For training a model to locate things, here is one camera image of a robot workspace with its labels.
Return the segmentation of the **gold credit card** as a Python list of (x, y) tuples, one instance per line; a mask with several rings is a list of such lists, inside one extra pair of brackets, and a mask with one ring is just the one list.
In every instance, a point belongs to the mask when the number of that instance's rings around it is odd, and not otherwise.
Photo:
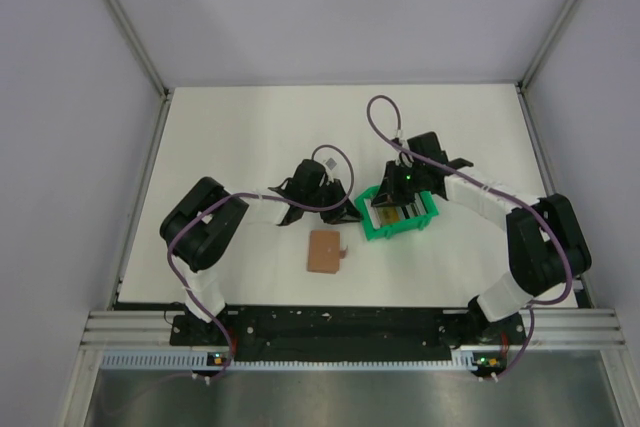
[(396, 207), (380, 207), (376, 209), (381, 227), (396, 224), (402, 220), (401, 212)]

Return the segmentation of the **green plastic card bin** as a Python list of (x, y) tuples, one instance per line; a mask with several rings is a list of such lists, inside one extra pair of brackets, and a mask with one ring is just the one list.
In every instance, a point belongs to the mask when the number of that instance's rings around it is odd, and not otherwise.
[(439, 215), (432, 195), (427, 191), (416, 194), (405, 206), (374, 207), (372, 200), (377, 190), (376, 186), (370, 187), (355, 199), (355, 206), (363, 217), (361, 224), (367, 241), (388, 240), (401, 233), (422, 231)]

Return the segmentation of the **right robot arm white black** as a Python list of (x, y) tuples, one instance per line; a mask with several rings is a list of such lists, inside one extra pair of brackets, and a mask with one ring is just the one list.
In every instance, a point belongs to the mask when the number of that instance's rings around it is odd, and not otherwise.
[(492, 341), (504, 319), (540, 304), (540, 295), (558, 285), (569, 292), (570, 282), (591, 268), (591, 253), (566, 196), (518, 194), (492, 182), (472, 162), (450, 159), (433, 132), (392, 142), (399, 157), (386, 163), (372, 207), (404, 215), (427, 192), (475, 212), (506, 235), (507, 273), (468, 303), (462, 324), (474, 340)]

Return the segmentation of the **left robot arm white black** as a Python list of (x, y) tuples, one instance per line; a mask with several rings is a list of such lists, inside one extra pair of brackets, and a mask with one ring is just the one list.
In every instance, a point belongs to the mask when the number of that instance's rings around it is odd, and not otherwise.
[(195, 315), (194, 334), (209, 344), (226, 334), (227, 321), (220, 314), (226, 302), (214, 265), (242, 224), (286, 227), (306, 212), (319, 214), (328, 225), (356, 223), (363, 216), (348, 198), (351, 190), (343, 185), (331, 157), (304, 159), (280, 184), (247, 196), (228, 192), (211, 177), (198, 180), (160, 226), (170, 268), (186, 291), (188, 311)]

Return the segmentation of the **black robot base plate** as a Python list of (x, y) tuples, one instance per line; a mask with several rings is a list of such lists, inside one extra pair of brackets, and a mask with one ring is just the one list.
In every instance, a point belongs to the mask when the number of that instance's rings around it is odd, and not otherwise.
[(245, 362), (391, 362), (449, 360), (453, 348), (471, 345), (504, 353), (524, 339), (518, 314), (475, 325), (466, 310), (228, 305), (215, 322), (175, 316), (169, 342), (231, 347)]

